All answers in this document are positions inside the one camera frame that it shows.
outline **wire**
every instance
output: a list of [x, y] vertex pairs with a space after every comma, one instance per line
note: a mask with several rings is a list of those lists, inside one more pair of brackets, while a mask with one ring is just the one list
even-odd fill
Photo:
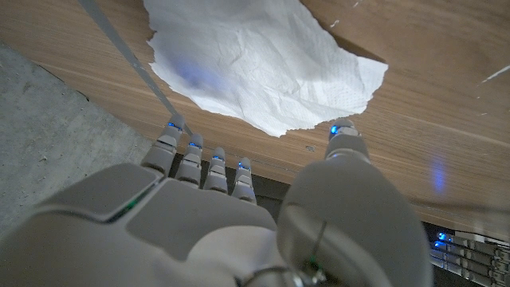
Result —
[[257, 277], [266, 274], [266, 273], [286, 273], [289, 272], [290, 269], [283, 266], [271, 266], [268, 268], [260, 269], [253, 272], [245, 281], [241, 284], [242, 287], [248, 286], [249, 283], [257, 279]]

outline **wooden table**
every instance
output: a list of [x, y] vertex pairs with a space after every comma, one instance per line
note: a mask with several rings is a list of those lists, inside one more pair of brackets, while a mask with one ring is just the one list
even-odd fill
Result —
[[[2, 41], [145, 136], [161, 132], [170, 113], [78, 2], [0, 3]], [[225, 148], [229, 166], [248, 156], [254, 173], [290, 183], [304, 165], [323, 158], [331, 123], [278, 139], [200, 110], [147, 64], [152, 31], [141, 0], [97, 3], [205, 146]], [[422, 220], [510, 240], [510, 71], [482, 83], [510, 65], [510, 1], [303, 3], [339, 42], [390, 66], [368, 109], [351, 118], [373, 164]]]

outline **crumpled tissue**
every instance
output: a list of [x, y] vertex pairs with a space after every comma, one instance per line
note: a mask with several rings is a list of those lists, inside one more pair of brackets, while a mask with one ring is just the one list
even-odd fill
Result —
[[156, 75], [271, 136], [363, 112], [388, 68], [339, 48], [299, 0], [143, 2]]

